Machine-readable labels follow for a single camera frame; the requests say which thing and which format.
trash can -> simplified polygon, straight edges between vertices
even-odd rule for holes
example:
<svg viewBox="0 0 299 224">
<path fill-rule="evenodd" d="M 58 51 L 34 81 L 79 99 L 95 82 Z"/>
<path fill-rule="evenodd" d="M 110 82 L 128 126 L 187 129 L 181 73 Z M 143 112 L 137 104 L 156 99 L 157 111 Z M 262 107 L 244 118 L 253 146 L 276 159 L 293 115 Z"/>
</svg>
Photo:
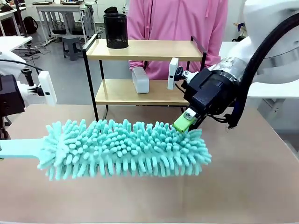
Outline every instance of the trash can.
<svg viewBox="0 0 299 224">
<path fill-rule="evenodd" d="M 104 24 L 108 48 L 122 49 L 129 46 L 126 15 L 118 13 L 105 14 Z"/>
</svg>

sleeve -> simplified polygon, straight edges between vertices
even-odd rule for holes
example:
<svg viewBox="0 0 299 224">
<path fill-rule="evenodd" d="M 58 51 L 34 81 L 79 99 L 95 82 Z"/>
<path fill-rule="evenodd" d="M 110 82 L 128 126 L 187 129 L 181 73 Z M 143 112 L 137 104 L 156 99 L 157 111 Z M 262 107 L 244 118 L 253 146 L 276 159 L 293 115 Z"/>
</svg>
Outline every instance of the sleeve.
<svg viewBox="0 0 299 224">
<path fill-rule="evenodd" d="M 145 22 L 144 22 L 144 0 L 131 0 L 129 4 L 128 39 L 144 40 Z M 143 61 L 129 61 L 130 70 L 134 67 L 142 67 Z"/>
<path fill-rule="evenodd" d="M 210 67 L 220 61 L 219 51 L 228 16 L 228 0 L 220 0 L 217 7 L 215 24 L 209 41 L 206 57 L 206 67 Z"/>
</svg>

black backpack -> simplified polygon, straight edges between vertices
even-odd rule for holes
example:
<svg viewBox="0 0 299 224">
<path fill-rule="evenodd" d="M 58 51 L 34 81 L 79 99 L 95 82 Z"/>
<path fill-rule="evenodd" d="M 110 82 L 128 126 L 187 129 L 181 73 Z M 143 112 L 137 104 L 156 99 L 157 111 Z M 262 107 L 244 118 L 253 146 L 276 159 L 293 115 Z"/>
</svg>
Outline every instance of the black backpack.
<svg viewBox="0 0 299 224">
<path fill-rule="evenodd" d="M 27 31 L 27 34 L 34 34 L 38 28 L 38 24 L 31 16 L 27 16 L 24 19 L 24 25 Z"/>
</svg>

brown tabletop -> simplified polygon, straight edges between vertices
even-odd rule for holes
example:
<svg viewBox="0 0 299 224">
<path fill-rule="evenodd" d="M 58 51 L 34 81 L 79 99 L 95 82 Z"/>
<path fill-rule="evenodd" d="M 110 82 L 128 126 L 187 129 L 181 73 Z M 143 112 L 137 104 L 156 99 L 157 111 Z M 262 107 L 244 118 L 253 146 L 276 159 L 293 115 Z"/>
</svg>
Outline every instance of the brown tabletop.
<svg viewBox="0 0 299 224">
<path fill-rule="evenodd" d="M 110 106 L 120 122 L 173 122 L 179 108 Z M 46 124 L 94 119 L 91 106 L 31 105 L 8 129 L 40 138 Z M 206 119 L 213 156 L 200 176 L 113 177 L 49 182 L 34 159 L 0 161 L 0 220 L 30 223 L 288 223 L 299 220 L 299 163 L 255 110 L 234 130 Z"/>
</svg>

pink hoodie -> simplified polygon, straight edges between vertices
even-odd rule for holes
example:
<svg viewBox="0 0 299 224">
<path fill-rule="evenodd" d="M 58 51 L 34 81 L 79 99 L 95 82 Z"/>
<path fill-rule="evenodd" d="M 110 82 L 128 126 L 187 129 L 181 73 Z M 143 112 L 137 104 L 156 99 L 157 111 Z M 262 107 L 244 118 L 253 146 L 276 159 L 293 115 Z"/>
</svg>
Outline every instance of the pink hoodie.
<svg viewBox="0 0 299 224">
<path fill-rule="evenodd" d="M 128 38 L 135 40 L 190 40 L 195 36 L 207 50 L 205 66 L 219 62 L 219 50 L 227 20 L 228 0 L 130 0 Z M 130 68 L 143 66 L 130 61 Z M 180 62 L 186 69 L 187 62 Z M 190 71 L 200 63 L 191 62 Z M 169 62 L 148 62 L 150 79 L 167 79 Z"/>
</svg>

